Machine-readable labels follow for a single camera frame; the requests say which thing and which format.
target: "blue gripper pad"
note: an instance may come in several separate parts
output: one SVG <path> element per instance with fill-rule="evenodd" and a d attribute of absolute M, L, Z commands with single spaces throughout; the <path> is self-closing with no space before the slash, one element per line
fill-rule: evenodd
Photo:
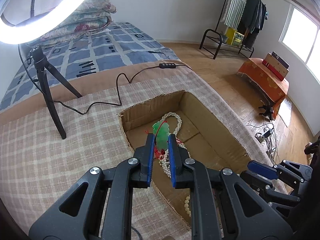
<path fill-rule="evenodd" d="M 155 136 L 152 136 L 152 144 L 150 147 L 150 155 L 149 155 L 149 160 L 148 160 L 148 177 L 147 177 L 147 184 L 148 187 L 150 187 L 150 183 L 151 183 L 151 175 L 152 175 L 152 167 L 153 167 L 153 158 L 154 158 L 154 154 L 155 154 Z"/>
<path fill-rule="evenodd" d="M 168 151 L 169 151 L 169 161 L 170 161 L 170 173 L 171 173 L 171 182 L 172 186 L 176 186 L 176 164 L 174 161 L 174 152 L 172 147 L 171 136 L 168 139 Z"/>
<path fill-rule="evenodd" d="M 278 179 L 276 169 L 257 161 L 250 161 L 247 165 L 249 171 L 257 173 L 267 179 Z"/>

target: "black tripod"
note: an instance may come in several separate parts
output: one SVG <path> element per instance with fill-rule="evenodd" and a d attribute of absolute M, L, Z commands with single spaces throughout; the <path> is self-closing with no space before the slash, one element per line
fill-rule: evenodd
<path fill-rule="evenodd" d="M 52 101 L 52 95 L 50 92 L 50 88 L 47 80 L 47 73 L 45 71 L 45 68 L 52 74 L 52 76 L 54 76 L 62 85 L 64 85 L 76 97 L 80 98 L 82 97 L 82 95 L 60 74 L 60 72 L 53 65 L 51 65 L 48 62 L 47 57 L 43 54 L 41 46 L 36 46 L 35 48 L 33 48 L 31 50 L 31 55 L 34 60 L 39 84 L 40 84 L 41 90 L 44 93 L 44 100 L 47 104 L 50 115 L 62 139 L 65 139 L 67 135 L 59 119 L 56 107 L 54 106 L 54 103 Z"/>

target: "small table covered with orange cloth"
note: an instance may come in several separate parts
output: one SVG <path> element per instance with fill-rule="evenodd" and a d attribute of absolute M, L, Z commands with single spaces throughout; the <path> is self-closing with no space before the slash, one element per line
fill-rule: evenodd
<path fill-rule="evenodd" d="M 238 74 L 247 75 L 269 97 L 274 103 L 273 119 L 276 119 L 280 104 L 288 93 L 289 82 L 286 79 L 283 81 L 278 79 L 271 70 L 262 64 L 262 61 L 261 58 L 249 58 L 242 64 Z"/>

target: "clothes rack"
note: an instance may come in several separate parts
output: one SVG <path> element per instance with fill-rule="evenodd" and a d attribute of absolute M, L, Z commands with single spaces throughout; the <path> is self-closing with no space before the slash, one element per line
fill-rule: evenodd
<path fill-rule="evenodd" d="M 243 45 L 241 45 L 241 47 L 237 47 L 237 46 L 233 46 L 233 45 L 229 45 L 227 43 L 224 43 L 222 42 L 222 36 L 220 33 L 217 32 L 217 29 L 219 27 L 219 24 L 220 24 L 220 20 L 221 20 L 221 17 L 222 17 L 222 14 L 223 14 L 223 10 L 224 10 L 224 7 L 226 6 L 226 2 L 227 0 L 224 0 L 224 3 L 223 3 L 223 6 L 222 6 L 222 9 L 221 9 L 221 13 L 220 13 L 220 16 L 219 16 L 219 20 L 217 22 L 217 25 L 216 25 L 216 28 L 214 30 L 212 29 L 207 29 L 205 32 L 204 32 L 204 35 L 203 35 L 203 38 L 202 38 L 202 41 L 201 41 L 201 44 L 200 44 L 200 47 L 199 49 L 205 49 L 207 52 L 209 52 L 210 54 L 213 55 L 213 59 L 216 59 L 217 56 L 226 56 L 226 57 L 240 57 L 240 58 L 250 58 L 254 52 L 254 47 L 252 47 L 252 50 L 244 47 Z M 208 32 L 213 32 L 217 35 L 219 35 L 218 38 L 216 37 L 212 37 L 212 36 L 208 36 Z M 208 38 L 210 39 L 211 41 L 214 41 L 215 43 L 218 44 L 218 47 L 217 48 L 209 48 L 209 47 L 204 47 L 203 44 L 204 44 L 204 41 L 205 39 Z M 224 46 L 227 46 L 227 47 L 232 47 L 232 48 L 235 48 L 235 49 L 239 49 L 238 51 L 238 54 L 237 55 L 225 55 L 225 54 L 218 54 L 220 50 L 225 50 L 225 51 L 230 51 L 230 52 L 236 52 L 234 50 L 229 50 L 229 49 L 222 49 L 221 46 L 224 45 Z M 244 51 L 248 51 L 250 52 L 250 56 L 247 57 L 245 54 L 243 54 L 241 51 L 244 50 Z"/>

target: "striped towel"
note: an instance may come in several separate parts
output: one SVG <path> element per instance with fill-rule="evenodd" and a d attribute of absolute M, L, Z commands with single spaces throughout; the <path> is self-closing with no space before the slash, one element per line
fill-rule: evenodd
<path fill-rule="evenodd" d="M 231 0 L 224 24 L 237 29 L 247 0 Z"/>

